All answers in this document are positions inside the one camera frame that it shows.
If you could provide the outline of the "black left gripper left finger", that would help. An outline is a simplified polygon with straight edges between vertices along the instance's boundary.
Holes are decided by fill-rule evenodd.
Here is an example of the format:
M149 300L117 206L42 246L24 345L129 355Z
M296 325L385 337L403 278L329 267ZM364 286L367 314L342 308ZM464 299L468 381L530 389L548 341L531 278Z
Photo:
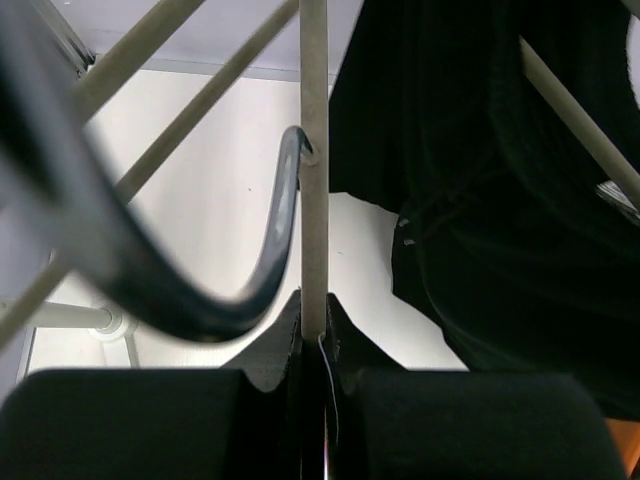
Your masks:
M5 479L296 479L300 296L213 369L47 370L1 410Z

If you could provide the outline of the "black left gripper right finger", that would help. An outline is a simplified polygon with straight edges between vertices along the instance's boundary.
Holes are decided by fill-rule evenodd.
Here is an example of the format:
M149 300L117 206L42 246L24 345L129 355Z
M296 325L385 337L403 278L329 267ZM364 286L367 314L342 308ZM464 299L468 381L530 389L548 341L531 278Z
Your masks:
M563 374L409 370L327 298L335 479L622 479L587 392Z

